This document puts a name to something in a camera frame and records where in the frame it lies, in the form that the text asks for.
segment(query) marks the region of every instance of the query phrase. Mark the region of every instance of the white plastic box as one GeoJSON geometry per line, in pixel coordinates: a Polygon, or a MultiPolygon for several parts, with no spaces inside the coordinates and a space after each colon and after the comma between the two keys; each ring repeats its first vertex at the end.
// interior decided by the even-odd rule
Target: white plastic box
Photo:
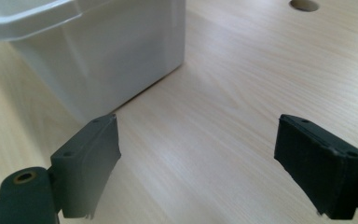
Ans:
{"type": "Polygon", "coordinates": [[[185,0],[0,0],[9,41],[80,121],[107,114],[184,59],[185,0]]]}

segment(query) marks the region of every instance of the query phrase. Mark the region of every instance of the light wood tabletop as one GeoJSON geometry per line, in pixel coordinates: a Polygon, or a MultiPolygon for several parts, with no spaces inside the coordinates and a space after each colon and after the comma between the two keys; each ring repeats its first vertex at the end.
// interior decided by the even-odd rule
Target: light wood tabletop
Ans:
{"type": "MultiPolygon", "coordinates": [[[[92,220],[358,223],[319,217],[273,159],[291,114],[358,147],[358,0],[188,0],[185,63],[116,111],[122,158],[92,220]]],[[[0,42],[0,183],[83,125],[0,42]]]]}

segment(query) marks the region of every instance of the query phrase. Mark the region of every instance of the mounting hole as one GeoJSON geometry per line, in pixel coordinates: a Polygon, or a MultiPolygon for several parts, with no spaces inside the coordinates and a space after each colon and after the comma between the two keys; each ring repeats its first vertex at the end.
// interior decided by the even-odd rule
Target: mounting hole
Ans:
{"type": "Polygon", "coordinates": [[[347,154],[352,157],[358,157],[358,154],[355,152],[347,152],[347,154]]]}
{"type": "Polygon", "coordinates": [[[36,177],[36,173],[34,171],[30,171],[30,172],[25,172],[25,173],[21,173],[19,175],[17,175],[16,177],[14,177],[14,184],[25,184],[30,182],[31,180],[33,180],[36,177]]]}
{"type": "Polygon", "coordinates": [[[64,157],[71,157],[71,156],[73,156],[73,155],[74,155],[74,153],[71,152],[71,151],[67,151],[67,152],[64,152],[64,153],[63,153],[63,156],[64,156],[64,157]]]}
{"type": "Polygon", "coordinates": [[[290,6],[300,10],[300,11],[307,11],[312,12],[318,10],[319,6],[315,2],[310,0],[292,0],[290,1],[290,6]]]}

